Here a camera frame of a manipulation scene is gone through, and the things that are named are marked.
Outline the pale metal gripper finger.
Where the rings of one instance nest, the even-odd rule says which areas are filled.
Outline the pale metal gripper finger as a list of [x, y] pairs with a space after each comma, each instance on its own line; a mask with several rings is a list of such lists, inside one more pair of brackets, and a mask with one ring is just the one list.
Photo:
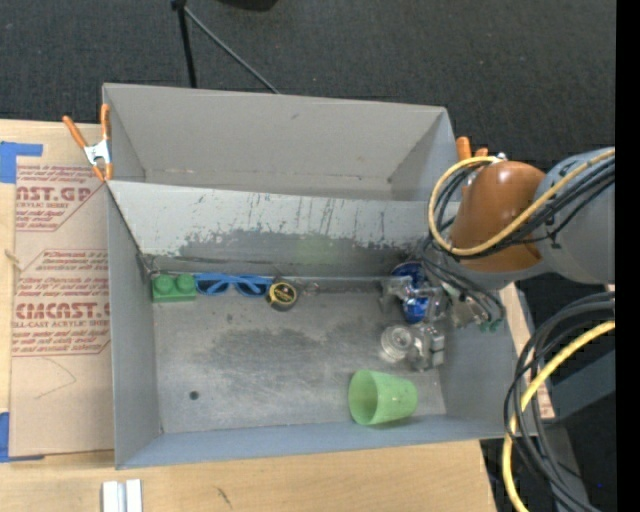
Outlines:
[[414, 331], [410, 365], [418, 371], [437, 367], [444, 363], [444, 351], [444, 333], [434, 326], [422, 326]]
[[415, 285], [410, 276], [383, 279], [379, 303], [383, 313], [398, 310], [405, 321], [437, 321], [444, 316], [441, 290], [428, 282]]

